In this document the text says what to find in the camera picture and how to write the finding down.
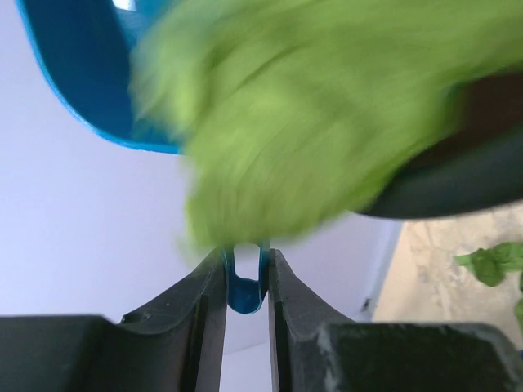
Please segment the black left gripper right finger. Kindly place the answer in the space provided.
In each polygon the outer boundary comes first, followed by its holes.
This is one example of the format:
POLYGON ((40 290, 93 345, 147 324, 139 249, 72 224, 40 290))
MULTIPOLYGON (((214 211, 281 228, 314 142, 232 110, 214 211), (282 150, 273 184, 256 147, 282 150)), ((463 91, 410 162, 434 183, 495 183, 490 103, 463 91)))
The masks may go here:
POLYGON ((274 391, 520 391, 522 359, 480 323, 356 323, 292 271, 268 267, 274 391))

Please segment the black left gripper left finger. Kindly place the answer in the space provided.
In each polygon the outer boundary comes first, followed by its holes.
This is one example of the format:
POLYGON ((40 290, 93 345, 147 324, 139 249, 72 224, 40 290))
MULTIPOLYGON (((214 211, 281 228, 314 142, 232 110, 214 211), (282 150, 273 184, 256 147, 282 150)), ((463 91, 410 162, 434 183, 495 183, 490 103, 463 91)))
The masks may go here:
POLYGON ((217 391, 226 274, 213 251, 112 323, 99 315, 3 317, 3 391, 217 391))

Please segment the large green paper scrap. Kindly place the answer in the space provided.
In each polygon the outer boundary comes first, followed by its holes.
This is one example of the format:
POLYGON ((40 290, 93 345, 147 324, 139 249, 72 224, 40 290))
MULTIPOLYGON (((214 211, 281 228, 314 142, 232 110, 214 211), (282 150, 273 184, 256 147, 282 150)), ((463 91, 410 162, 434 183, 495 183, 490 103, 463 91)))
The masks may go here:
POLYGON ((522 68, 519 1, 182 1, 132 51, 136 120, 181 144, 196 247, 302 236, 370 205, 522 68))

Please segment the blue plastic dustpan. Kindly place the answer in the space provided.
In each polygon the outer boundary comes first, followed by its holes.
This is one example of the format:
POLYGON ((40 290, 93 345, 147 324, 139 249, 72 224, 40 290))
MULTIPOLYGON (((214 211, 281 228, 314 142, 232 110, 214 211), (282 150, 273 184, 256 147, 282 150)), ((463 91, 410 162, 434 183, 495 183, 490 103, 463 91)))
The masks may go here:
POLYGON ((42 75, 61 104, 103 140, 151 153, 181 146, 135 119, 129 56, 168 8, 166 1, 19 1, 17 8, 42 75))

